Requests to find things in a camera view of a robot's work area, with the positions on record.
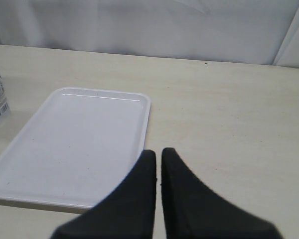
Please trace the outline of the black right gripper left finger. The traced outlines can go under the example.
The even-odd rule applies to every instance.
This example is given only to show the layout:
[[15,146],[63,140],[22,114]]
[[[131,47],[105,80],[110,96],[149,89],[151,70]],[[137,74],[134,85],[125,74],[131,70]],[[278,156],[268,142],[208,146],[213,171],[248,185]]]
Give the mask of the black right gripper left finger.
[[156,155],[143,150],[136,164],[105,199],[59,226],[53,239],[150,239],[156,204]]

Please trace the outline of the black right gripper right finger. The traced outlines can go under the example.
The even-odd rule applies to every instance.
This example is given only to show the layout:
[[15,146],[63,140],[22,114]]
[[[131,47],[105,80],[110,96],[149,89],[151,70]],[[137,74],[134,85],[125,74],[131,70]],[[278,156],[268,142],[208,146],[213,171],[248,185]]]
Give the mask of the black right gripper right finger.
[[281,239],[274,224],[223,199],[174,148],[161,155],[161,198],[168,239]]

